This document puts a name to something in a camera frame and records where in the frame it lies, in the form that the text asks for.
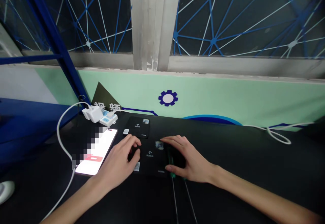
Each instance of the finger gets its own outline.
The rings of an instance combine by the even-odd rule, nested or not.
[[[125,136],[124,139],[122,139],[118,144],[119,145],[124,145],[130,138],[132,137],[132,134],[128,134],[127,136]]]
[[[140,139],[138,139],[137,137],[135,136],[132,136],[131,138],[129,138],[129,140],[125,143],[125,147],[127,147],[128,149],[132,147],[132,145],[138,145],[140,146],[141,145],[141,141]]]
[[[190,143],[189,140],[188,140],[185,136],[183,136],[182,138],[183,138],[187,143]]]
[[[129,162],[130,168],[134,169],[135,165],[138,163],[140,160],[140,149],[137,149],[136,152],[134,153],[134,156]]]
[[[179,137],[177,137],[177,136],[169,136],[169,137],[165,137],[165,138],[166,139],[172,139],[172,140],[176,141],[178,144],[184,146],[184,142],[183,142],[184,139],[181,136],[179,136]]]
[[[175,173],[178,176],[186,178],[186,170],[174,165],[167,165],[165,169],[169,172]]]
[[[167,138],[162,138],[160,139],[162,142],[165,142],[167,144],[170,144],[172,147],[178,149],[179,152],[183,151],[183,146],[181,146],[179,143],[177,143],[175,140],[173,139],[167,139]]]

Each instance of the black triangle graphic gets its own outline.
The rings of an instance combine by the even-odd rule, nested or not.
[[[112,111],[112,106],[120,107],[118,108],[119,110],[122,109],[122,106],[114,99],[114,97],[107,91],[107,89],[105,89],[105,87],[100,82],[98,82],[91,104],[93,106],[101,106],[102,103],[104,104],[107,111]]]

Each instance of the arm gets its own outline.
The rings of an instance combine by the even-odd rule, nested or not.
[[[113,188],[119,186],[131,173],[140,160],[140,149],[128,162],[128,154],[132,145],[141,142],[131,134],[115,145],[98,173],[92,176],[74,195],[48,216],[42,224],[74,223],[84,212],[99,202]]]
[[[186,159],[184,169],[167,165],[166,170],[191,181],[206,182],[222,188],[281,224],[318,224],[322,217],[312,211],[258,187],[208,162],[185,138],[165,137],[162,142],[175,147]]]

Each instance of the white cable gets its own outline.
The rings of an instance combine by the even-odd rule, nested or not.
[[[291,144],[291,141],[284,137],[283,135],[279,134],[279,133],[276,133],[276,132],[273,132],[271,131],[272,130],[283,130],[283,129],[287,129],[287,128],[291,128],[291,127],[294,127],[294,126],[299,126],[299,125],[306,125],[306,124],[313,124],[314,122],[305,122],[305,123],[300,123],[300,124],[291,124],[291,125],[288,125],[288,126],[285,126],[285,127],[282,127],[282,128],[278,128],[278,129],[274,129],[274,128],[269,128],[269,127],[266,127],[266,128],[261,128],[261,127],[258,127],[258,126],[254,126],[254,125],[243,125],[245,127],[254,127],[254,128],[258,128],[258,129],[261,129],[261,130],[266,130],[267,133],[272,137],[274,138],[275,140],[283,143],[283,144]],[[274,136],[275,135],[278,135],[280,136],[281,138],[283,138],[285,141],[282,141],[280,139],[278,139],[277,137]]]
[[[115,111],[112,111],[112,112],[117,112],[117,111],[125,111],[125,112],[128,112],[128,113],[131,113],[131,112],[129,112],[129,111],[126,111],[126,110],[115,110]]]
[[[294,127],[294,126],[300,126],[300,125],[307,125],[307,124],[314,124],[314,122],[306,122],[306,123],[301,123],[301,124],[291,124],[291,125],[288,125],[288,126],[285,126],[285,127],[282,127],[282,128],[278,128],[278,129],[271,128],[271,129],[283,130],[283,129],[286,129],[286,128],[290,128],[290,127]]]
[[[58,125],[57,125],[57,136],[58,136],[58,141],[59,141],[59,144],[61,146],[61,148],[63,149],[63,151],[67,154],[67,156],[69,157],[69,159],[72,161],[72,156],[69,154],[69,152],[66,150],[66,148],[63,146],[62,144],[62,141],[61,141],[61,137],[60,137],[60,124],[61,124],[61,120],[62,118],[64,117],[64,115],[74,106],[78,105],[78,104],[81,104],[81,103],[84,103],[84,104],[87,104],[89,106],[88,103],[86,102],[78,102],[78,103],[75,103],[73,104],[72,106],[70,106],[63,114],[62,116],[60,117],[59,121],[58,121]],[[58,204],[60,203],[60,201],[63,199],[64,195],[66,194],[66,192],[68,191],[70,185],[71,185],[71,182],[72,182],[72,179],[73,179],[73,176],[74,176],[74,172],[75,172],[75,168],[72,170],[72,175],[71,175],[71,178],[70,178],[70,182],[67,186],[67,188],[65,189],[65,191],[63,192],[61,198],[58,200],[58,202],[55,204],[55,206],[53,206],[53,208],[50,210],[50,212],[44,217],[44,219],[42,221],[44,221],[52,212],[53,210],[58,206]]]

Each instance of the wall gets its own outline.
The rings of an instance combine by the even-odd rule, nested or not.
[[[28,66],[2,65],[0,85],[2,98],[58,104],[35,69]]]
[[[60,104],[76,101],[59,68],[35,70]],[[104,69],[80,69],[78,73],[90,99],[100,82],[123,107],[154,111],[159,116],[212,114],[265,127],[314,121],[325,114],[322,81],[280,82],[271,78],[267,81],[257,77],[230,79],[206,74]],[[158,97],[167,90],[177,93],[178,101],[173,106],[159,103]]]

